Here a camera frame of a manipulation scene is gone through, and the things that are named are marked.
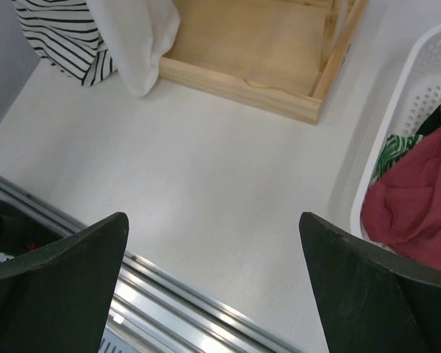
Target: striped cloth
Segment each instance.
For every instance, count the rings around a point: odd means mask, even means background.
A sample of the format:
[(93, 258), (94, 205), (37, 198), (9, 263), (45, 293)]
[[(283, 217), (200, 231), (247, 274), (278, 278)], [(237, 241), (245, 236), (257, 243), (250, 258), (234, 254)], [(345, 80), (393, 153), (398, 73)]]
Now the striped cloth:
[(91, 86), (115, 69), (85, 0), (12, 0), (39, 56)]
[(408, 138), (403, 138), (398, 135), (389, 135), (377, 159), (372, 182), (381, 179), (386, 171), (397, 164), (397, 162), (413, 147), (419, 144), (424, 137), (424, 135), (413, 135)]

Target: gray wall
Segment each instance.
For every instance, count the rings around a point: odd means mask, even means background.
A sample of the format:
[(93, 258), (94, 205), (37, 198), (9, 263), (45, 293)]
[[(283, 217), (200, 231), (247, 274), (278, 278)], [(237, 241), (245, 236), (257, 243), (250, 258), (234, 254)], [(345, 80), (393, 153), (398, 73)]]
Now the gray wall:
[(0, 120), (38, 62), (21, 32), (11, 0), (0, 0)]

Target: wooden post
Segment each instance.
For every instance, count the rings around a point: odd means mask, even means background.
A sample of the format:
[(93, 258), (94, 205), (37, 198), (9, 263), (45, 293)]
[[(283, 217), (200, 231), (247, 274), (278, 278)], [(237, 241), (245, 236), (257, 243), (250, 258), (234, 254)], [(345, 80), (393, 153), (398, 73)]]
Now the wooden post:
[(349, 0), (328, 0), (323, 30), (322, 54), (320, 56), (320, 71), (323, 71), (329, 61), (338, 38), (345, 26)]

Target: black and white striped fabric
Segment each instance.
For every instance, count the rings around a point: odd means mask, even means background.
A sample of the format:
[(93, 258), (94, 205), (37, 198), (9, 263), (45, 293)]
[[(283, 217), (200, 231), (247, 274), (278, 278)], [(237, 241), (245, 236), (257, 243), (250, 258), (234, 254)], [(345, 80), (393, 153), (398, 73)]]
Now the black and white striped fabric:
[(34, 50), (83, 86), (115, 69), (85, 0), (12, 0)]

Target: clothing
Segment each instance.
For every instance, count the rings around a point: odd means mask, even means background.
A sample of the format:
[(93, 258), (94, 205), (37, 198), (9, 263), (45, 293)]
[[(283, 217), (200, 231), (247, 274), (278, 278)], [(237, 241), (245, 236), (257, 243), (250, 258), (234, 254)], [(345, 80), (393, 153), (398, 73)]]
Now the clothing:
[(381, 179), (385, 172), (391, 169), (405, 154), (421, 142), (423, 138), (423, 135), (410, 136), (409, 138), (390, 135), (385, 141), (384, 148), (377, 159), (372, 179), (373, 182)]
[(362, 223), (371, 240), (441, 270), (441, 127), (369, 188)]
[(417, 135), (428, 136), (441, 127), (441, 107), (438, 107), (420, 126)]
[(21, 28), (37, 54), (83, 86), (116, 67), (84, 0), (12, 0)]

